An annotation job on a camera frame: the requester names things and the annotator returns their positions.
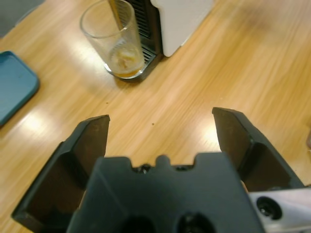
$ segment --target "robotic arm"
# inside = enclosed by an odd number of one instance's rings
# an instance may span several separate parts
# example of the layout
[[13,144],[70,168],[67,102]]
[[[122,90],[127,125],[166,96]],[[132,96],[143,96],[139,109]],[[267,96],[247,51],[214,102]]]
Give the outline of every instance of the robotic arm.
[[109,116],[81,122],[12,218],[43,233],[311,232],[311,189],[243,113],[212,113],[222,152],[180,166],[104,158]]

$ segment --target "glass cup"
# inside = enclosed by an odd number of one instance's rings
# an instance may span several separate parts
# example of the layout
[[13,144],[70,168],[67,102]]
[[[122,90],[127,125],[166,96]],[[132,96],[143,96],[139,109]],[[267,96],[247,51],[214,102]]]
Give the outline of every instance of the glass cup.
[[134,8],[123,0],[102,0],[81,16],[80,27],[103,59],[108,72],[120,78],[142,73],[142,54]]

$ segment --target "blue plastic tray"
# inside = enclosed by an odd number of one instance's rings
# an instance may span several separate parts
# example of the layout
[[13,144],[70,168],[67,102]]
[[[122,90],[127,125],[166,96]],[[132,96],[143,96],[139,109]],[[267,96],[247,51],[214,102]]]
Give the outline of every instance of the blue plastic tray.
[[14,53],[0,53],[0,125],[25,104],[39,88],[36,74]]

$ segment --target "table surface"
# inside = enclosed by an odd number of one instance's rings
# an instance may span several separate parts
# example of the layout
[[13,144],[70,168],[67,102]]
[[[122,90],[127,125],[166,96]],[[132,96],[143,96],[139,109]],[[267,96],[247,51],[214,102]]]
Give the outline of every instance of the table surface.
[[140,84],[108,74],[79,29],[96,0],[47,0],[0,41],[38,75],[36,95],[0,129],[1,232],[57,145],[109,114],[107,156],[133,165],[219,150],[211,110],[243,112],[311,183],[311,1],[219,0],[188,42]]

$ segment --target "screw hole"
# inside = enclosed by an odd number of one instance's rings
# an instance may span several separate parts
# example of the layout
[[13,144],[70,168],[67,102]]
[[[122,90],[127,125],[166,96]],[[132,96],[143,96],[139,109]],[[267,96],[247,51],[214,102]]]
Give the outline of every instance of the screw hole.
[[143,164],[140,167],[136,167],[133,170],[137,173],[146,174],[151,169],[150,164]]
[[215,229],[202,214],[186,214],[179,221],[178,233],[215,233]]
[[260,197],[257,199],[256,205],[262,215],[269,217],[272,220],[279,220],[282,218],[281,207],[273,199]]
[[131,217],[123,225],[121,233],[155,233],[155,228],[146,217]]

